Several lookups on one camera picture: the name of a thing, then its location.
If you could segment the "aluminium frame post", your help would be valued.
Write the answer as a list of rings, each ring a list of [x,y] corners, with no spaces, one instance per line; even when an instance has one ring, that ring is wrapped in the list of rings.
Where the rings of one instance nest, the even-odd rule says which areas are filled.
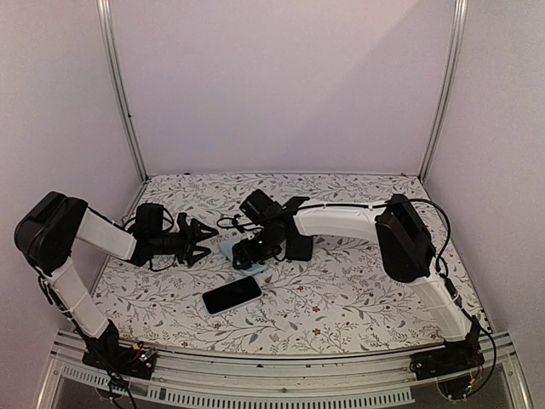
[[[103,46],[106,53],[106,62],[109,67],[113,92],[118,105],[123,131],[129,147],[129,153],[139,179],[141,182],[145,182],[149,179],[149,175],[146,170],[141,146],[135,131],[133,115],[129,106],[129,99],[123,83],[122,67],[119,60],[112,20],[111,2],[107,0],[98,0],[96,5]]]
[[[433,161],[439,146],[441,132],[445,123],[450,102],[450,94],[455,82],[456,69],[462,49],[467,12],[468,1],[456,0],[454,3],[445,71],[439,90],[439,99],[433,115],[432,126],[418,173],[418,178],[423,185],[427,183],[427,180],[431,174]]]

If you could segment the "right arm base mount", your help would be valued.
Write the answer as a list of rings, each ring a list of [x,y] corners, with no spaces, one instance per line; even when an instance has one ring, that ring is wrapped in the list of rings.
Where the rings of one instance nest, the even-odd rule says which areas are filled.
[[[485,358],[479,343],[444,342],[441,349],[413,354],[410,357],[409,369],[419,381],[464,372],[461,377],[439,382],[439,392],[445,398],[463,400],[473,391],[484,363]]]

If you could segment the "front aluminium rail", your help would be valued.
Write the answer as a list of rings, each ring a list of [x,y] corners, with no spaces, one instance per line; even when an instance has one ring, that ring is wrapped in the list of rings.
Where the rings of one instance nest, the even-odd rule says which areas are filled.
[[[537,408],[530,396],[514,345],[507,332],[494,334],[499,389],[492,377],[475,399],[505,397],[508,408]],[[461,407],[477,402],[452,402],[440,395],[440,383],[469,376],[470,370],[418,380],[411,356],[440,350],[428,348],[383,353],[281,356],[227,354],[214,351],[159,348],[151,379],[123,376],[135,399],[187,408],[383,408],[416,402],[416,387],[432,386],[445,402]],[[76,334],[59,330],[36,408],[53,408],[61,381],[72,380],[108,392],[106,372],[83,362],[85,344]]]

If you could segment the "floral patterned table mat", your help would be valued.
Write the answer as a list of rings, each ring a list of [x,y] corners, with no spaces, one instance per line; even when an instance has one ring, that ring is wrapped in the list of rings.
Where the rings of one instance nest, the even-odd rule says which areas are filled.
[[[325,202],[371,202],[401,193],[416,208],[444,250],[450,277],[465,309],[485,317],[478,296],[426,192],[414,176],[356,175],[174,175],[156,176],[143,202],[160,203],[171,213],[214,225],[238,214],[239,204],[260,189],[284,202],[308,196]],[[237,236],[221,231],[207,242],[210,254],[191,268],[156,258],[138,268],[112,259],[95,288],[94,299],[127,340],[246,354],[355,354],[438,343],[439,328],[418,296],[391,280],[374,244],[318,237],[309,262],[270,262],[256,279],[258,300],[213,316],[202,295],[240,278],[218,244]]]

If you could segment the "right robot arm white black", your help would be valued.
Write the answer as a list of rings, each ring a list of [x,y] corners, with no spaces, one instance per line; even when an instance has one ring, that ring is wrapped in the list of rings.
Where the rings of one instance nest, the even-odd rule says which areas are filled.
[[[445,347],[440,364],[459,371],[473,358],[470,343],[478,336],[475,320],[462,310],[462,299],[442,267],[442,253],[432,243],[412,199],[394,194],[367,204],[325,203],[297,196],[279,204],[260,189],[239,206],[259,232],[232,247],[232,265],[248,270],[280,252],[288,260],[308,261],[316,235],[362,239],[378,244],[384,271],[407,284],[441,330]]]

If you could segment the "black cased phone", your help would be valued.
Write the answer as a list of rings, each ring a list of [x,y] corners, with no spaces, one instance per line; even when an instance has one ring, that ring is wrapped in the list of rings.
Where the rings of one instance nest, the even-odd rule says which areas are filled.
[[[308,262],[313,256],[313,236],[292,236],[286,240],[285,258]]]

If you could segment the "light blue cased phone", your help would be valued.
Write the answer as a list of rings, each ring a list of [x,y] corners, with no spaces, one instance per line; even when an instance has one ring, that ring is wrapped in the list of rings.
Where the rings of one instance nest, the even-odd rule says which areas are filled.
[[[235,246],[235,244],[237,244],[238,242],[239,239],[229,239],[218,244],[221,254],[225,256],[230,262],[234,261],[233,246]],[[266,269],[266,264],[256,263],[253,264],[250,268],[238,269],[238,272],[243,274],[244,276],[253,276],[264,272]]]

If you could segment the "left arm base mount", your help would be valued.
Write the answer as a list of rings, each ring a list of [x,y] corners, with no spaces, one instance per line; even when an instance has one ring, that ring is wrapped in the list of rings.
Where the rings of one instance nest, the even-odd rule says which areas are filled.
[[[117,339],[104,341],[85,338],[86,351],[82,362],[103,371],[122,376],[150,380],[154,372],[157,351],[142,343],[123,346]]]

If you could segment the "white cased phone on table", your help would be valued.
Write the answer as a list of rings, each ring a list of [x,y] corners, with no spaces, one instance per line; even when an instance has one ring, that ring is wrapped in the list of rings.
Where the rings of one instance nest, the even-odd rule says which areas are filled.
[[[209,314],[217,315],[245,305],[262,296],[262,289],[254,277],[245,277],[222,285],[202,295]]]

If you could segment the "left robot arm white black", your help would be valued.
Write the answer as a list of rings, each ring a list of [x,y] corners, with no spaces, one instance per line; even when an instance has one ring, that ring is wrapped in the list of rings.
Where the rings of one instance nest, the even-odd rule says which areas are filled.
[[[101,312],[72,260],[72,247],[82,241],[108,256],[142,267],[155,256],[173,256],[193,266],[210,253],[201,242],[218,232],[180,213],[165,227],[169,212],[160,204],[138,206],[128,228],[109,220],[79,198],[52,191],[17,224],[14,243],[50,303],[71,320],[95,358],[109,370],[126,363],[116,326]]]

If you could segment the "left aluminium frame post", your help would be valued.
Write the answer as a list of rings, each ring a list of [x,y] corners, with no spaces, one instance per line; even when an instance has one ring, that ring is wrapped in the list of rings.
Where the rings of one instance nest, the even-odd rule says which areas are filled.
[[[96,5],[103,46],[106,53],[106,62],[109,67],[113,92],[118,105],[123,131],[129,147],[129,153],[139,179],[141,182],[145,182],[149,179],[149,175],[146,170],[141,146],[135,131],[133,115],[129,106],[129,99],[123,83],[122,67],[119,60],[112,20],[111,2],[107,0],[98,0]]]

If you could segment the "right aluminium frame post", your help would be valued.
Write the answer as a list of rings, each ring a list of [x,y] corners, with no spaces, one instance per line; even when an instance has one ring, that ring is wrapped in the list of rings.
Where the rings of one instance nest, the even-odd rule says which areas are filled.
[[[423,185],[427,183],[427,180],[431,174],[433,161],[439,146],[441,132],[445,123],[450,102],[450,94],[455,82],[456,69],[462,49],[467,12],[468,1],[456,0],[454,3],[445,71],[439,90],[439,99],[433,115],[432,126],[418,173],[418,178]]]

